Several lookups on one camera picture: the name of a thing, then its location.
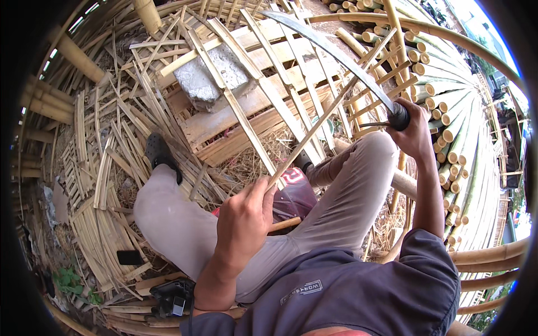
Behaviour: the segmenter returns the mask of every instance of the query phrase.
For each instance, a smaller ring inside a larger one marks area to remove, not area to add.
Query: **machete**
[[[389,97],[385,95],[382,88],[376,84],[373,77],[368,75],[366,71],[356,64],[349,56],[344,54],[344,52],[338,49],[336,45],[329,42],[322,34],[316,32],[305,23],[300,22],[288,14],[277,11],[261,11],[260,13],[309,39],[312,43],[318,45],[349,69],[349,71],[357,76],[370,91],[372,91],[381,102],[387,106],[388,120],[394,129],[402,131],[409,125],[409,114],[407,113],[407,110],[402,105],[393,103]]]

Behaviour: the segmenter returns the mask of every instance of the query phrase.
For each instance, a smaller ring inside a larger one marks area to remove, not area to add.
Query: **hand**
[[[221,206],[217,222],[215,255],[239,274],[264,244],[273,224],[273,196],[269,177],[262,177]]]
[[[407,109],[410,116],[409,126],[403,131],[387,127],[387,133],[404,153],[415,159],[418,165],[432,158],[435,160],[430,130],[424,118],[426,110],[402,97],[396,99],[396,102]]]

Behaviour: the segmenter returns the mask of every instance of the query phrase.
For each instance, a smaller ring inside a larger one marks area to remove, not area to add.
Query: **machete handle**
[[[406,108],[398,103],[394,103],[394,112],[388,114],[388,122],[397,131],[403,131],[409,126],[411,117]]]

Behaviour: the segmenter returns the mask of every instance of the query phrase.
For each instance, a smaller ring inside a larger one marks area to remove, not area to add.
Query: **grey pants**
[[[397,160],[390,136],[372,132],[338,156],[310,166],[311,184],[330,187],[291,233],[266,238],[237,278],[236,301],[254,302],[284,264],[314,248],[359,251],[385,201]],[[175,178],[168,166],[157,166],[138,192],[134,218],[150,245],[196,280],[213,255],[217,218],[190,202]]]

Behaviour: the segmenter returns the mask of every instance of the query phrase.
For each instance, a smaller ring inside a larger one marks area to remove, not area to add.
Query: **printed logo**
[[[307,282],[303,286],[295,288],[288,295],[280,299],[280,305],[282,306],[284,302],[288,301],[289,298],[291,298],[293,295],[297,293],[299,295],[306,295],[306,294],[319,292],[322,289],[323,289],[323,285],[321,284],[321,280]]]

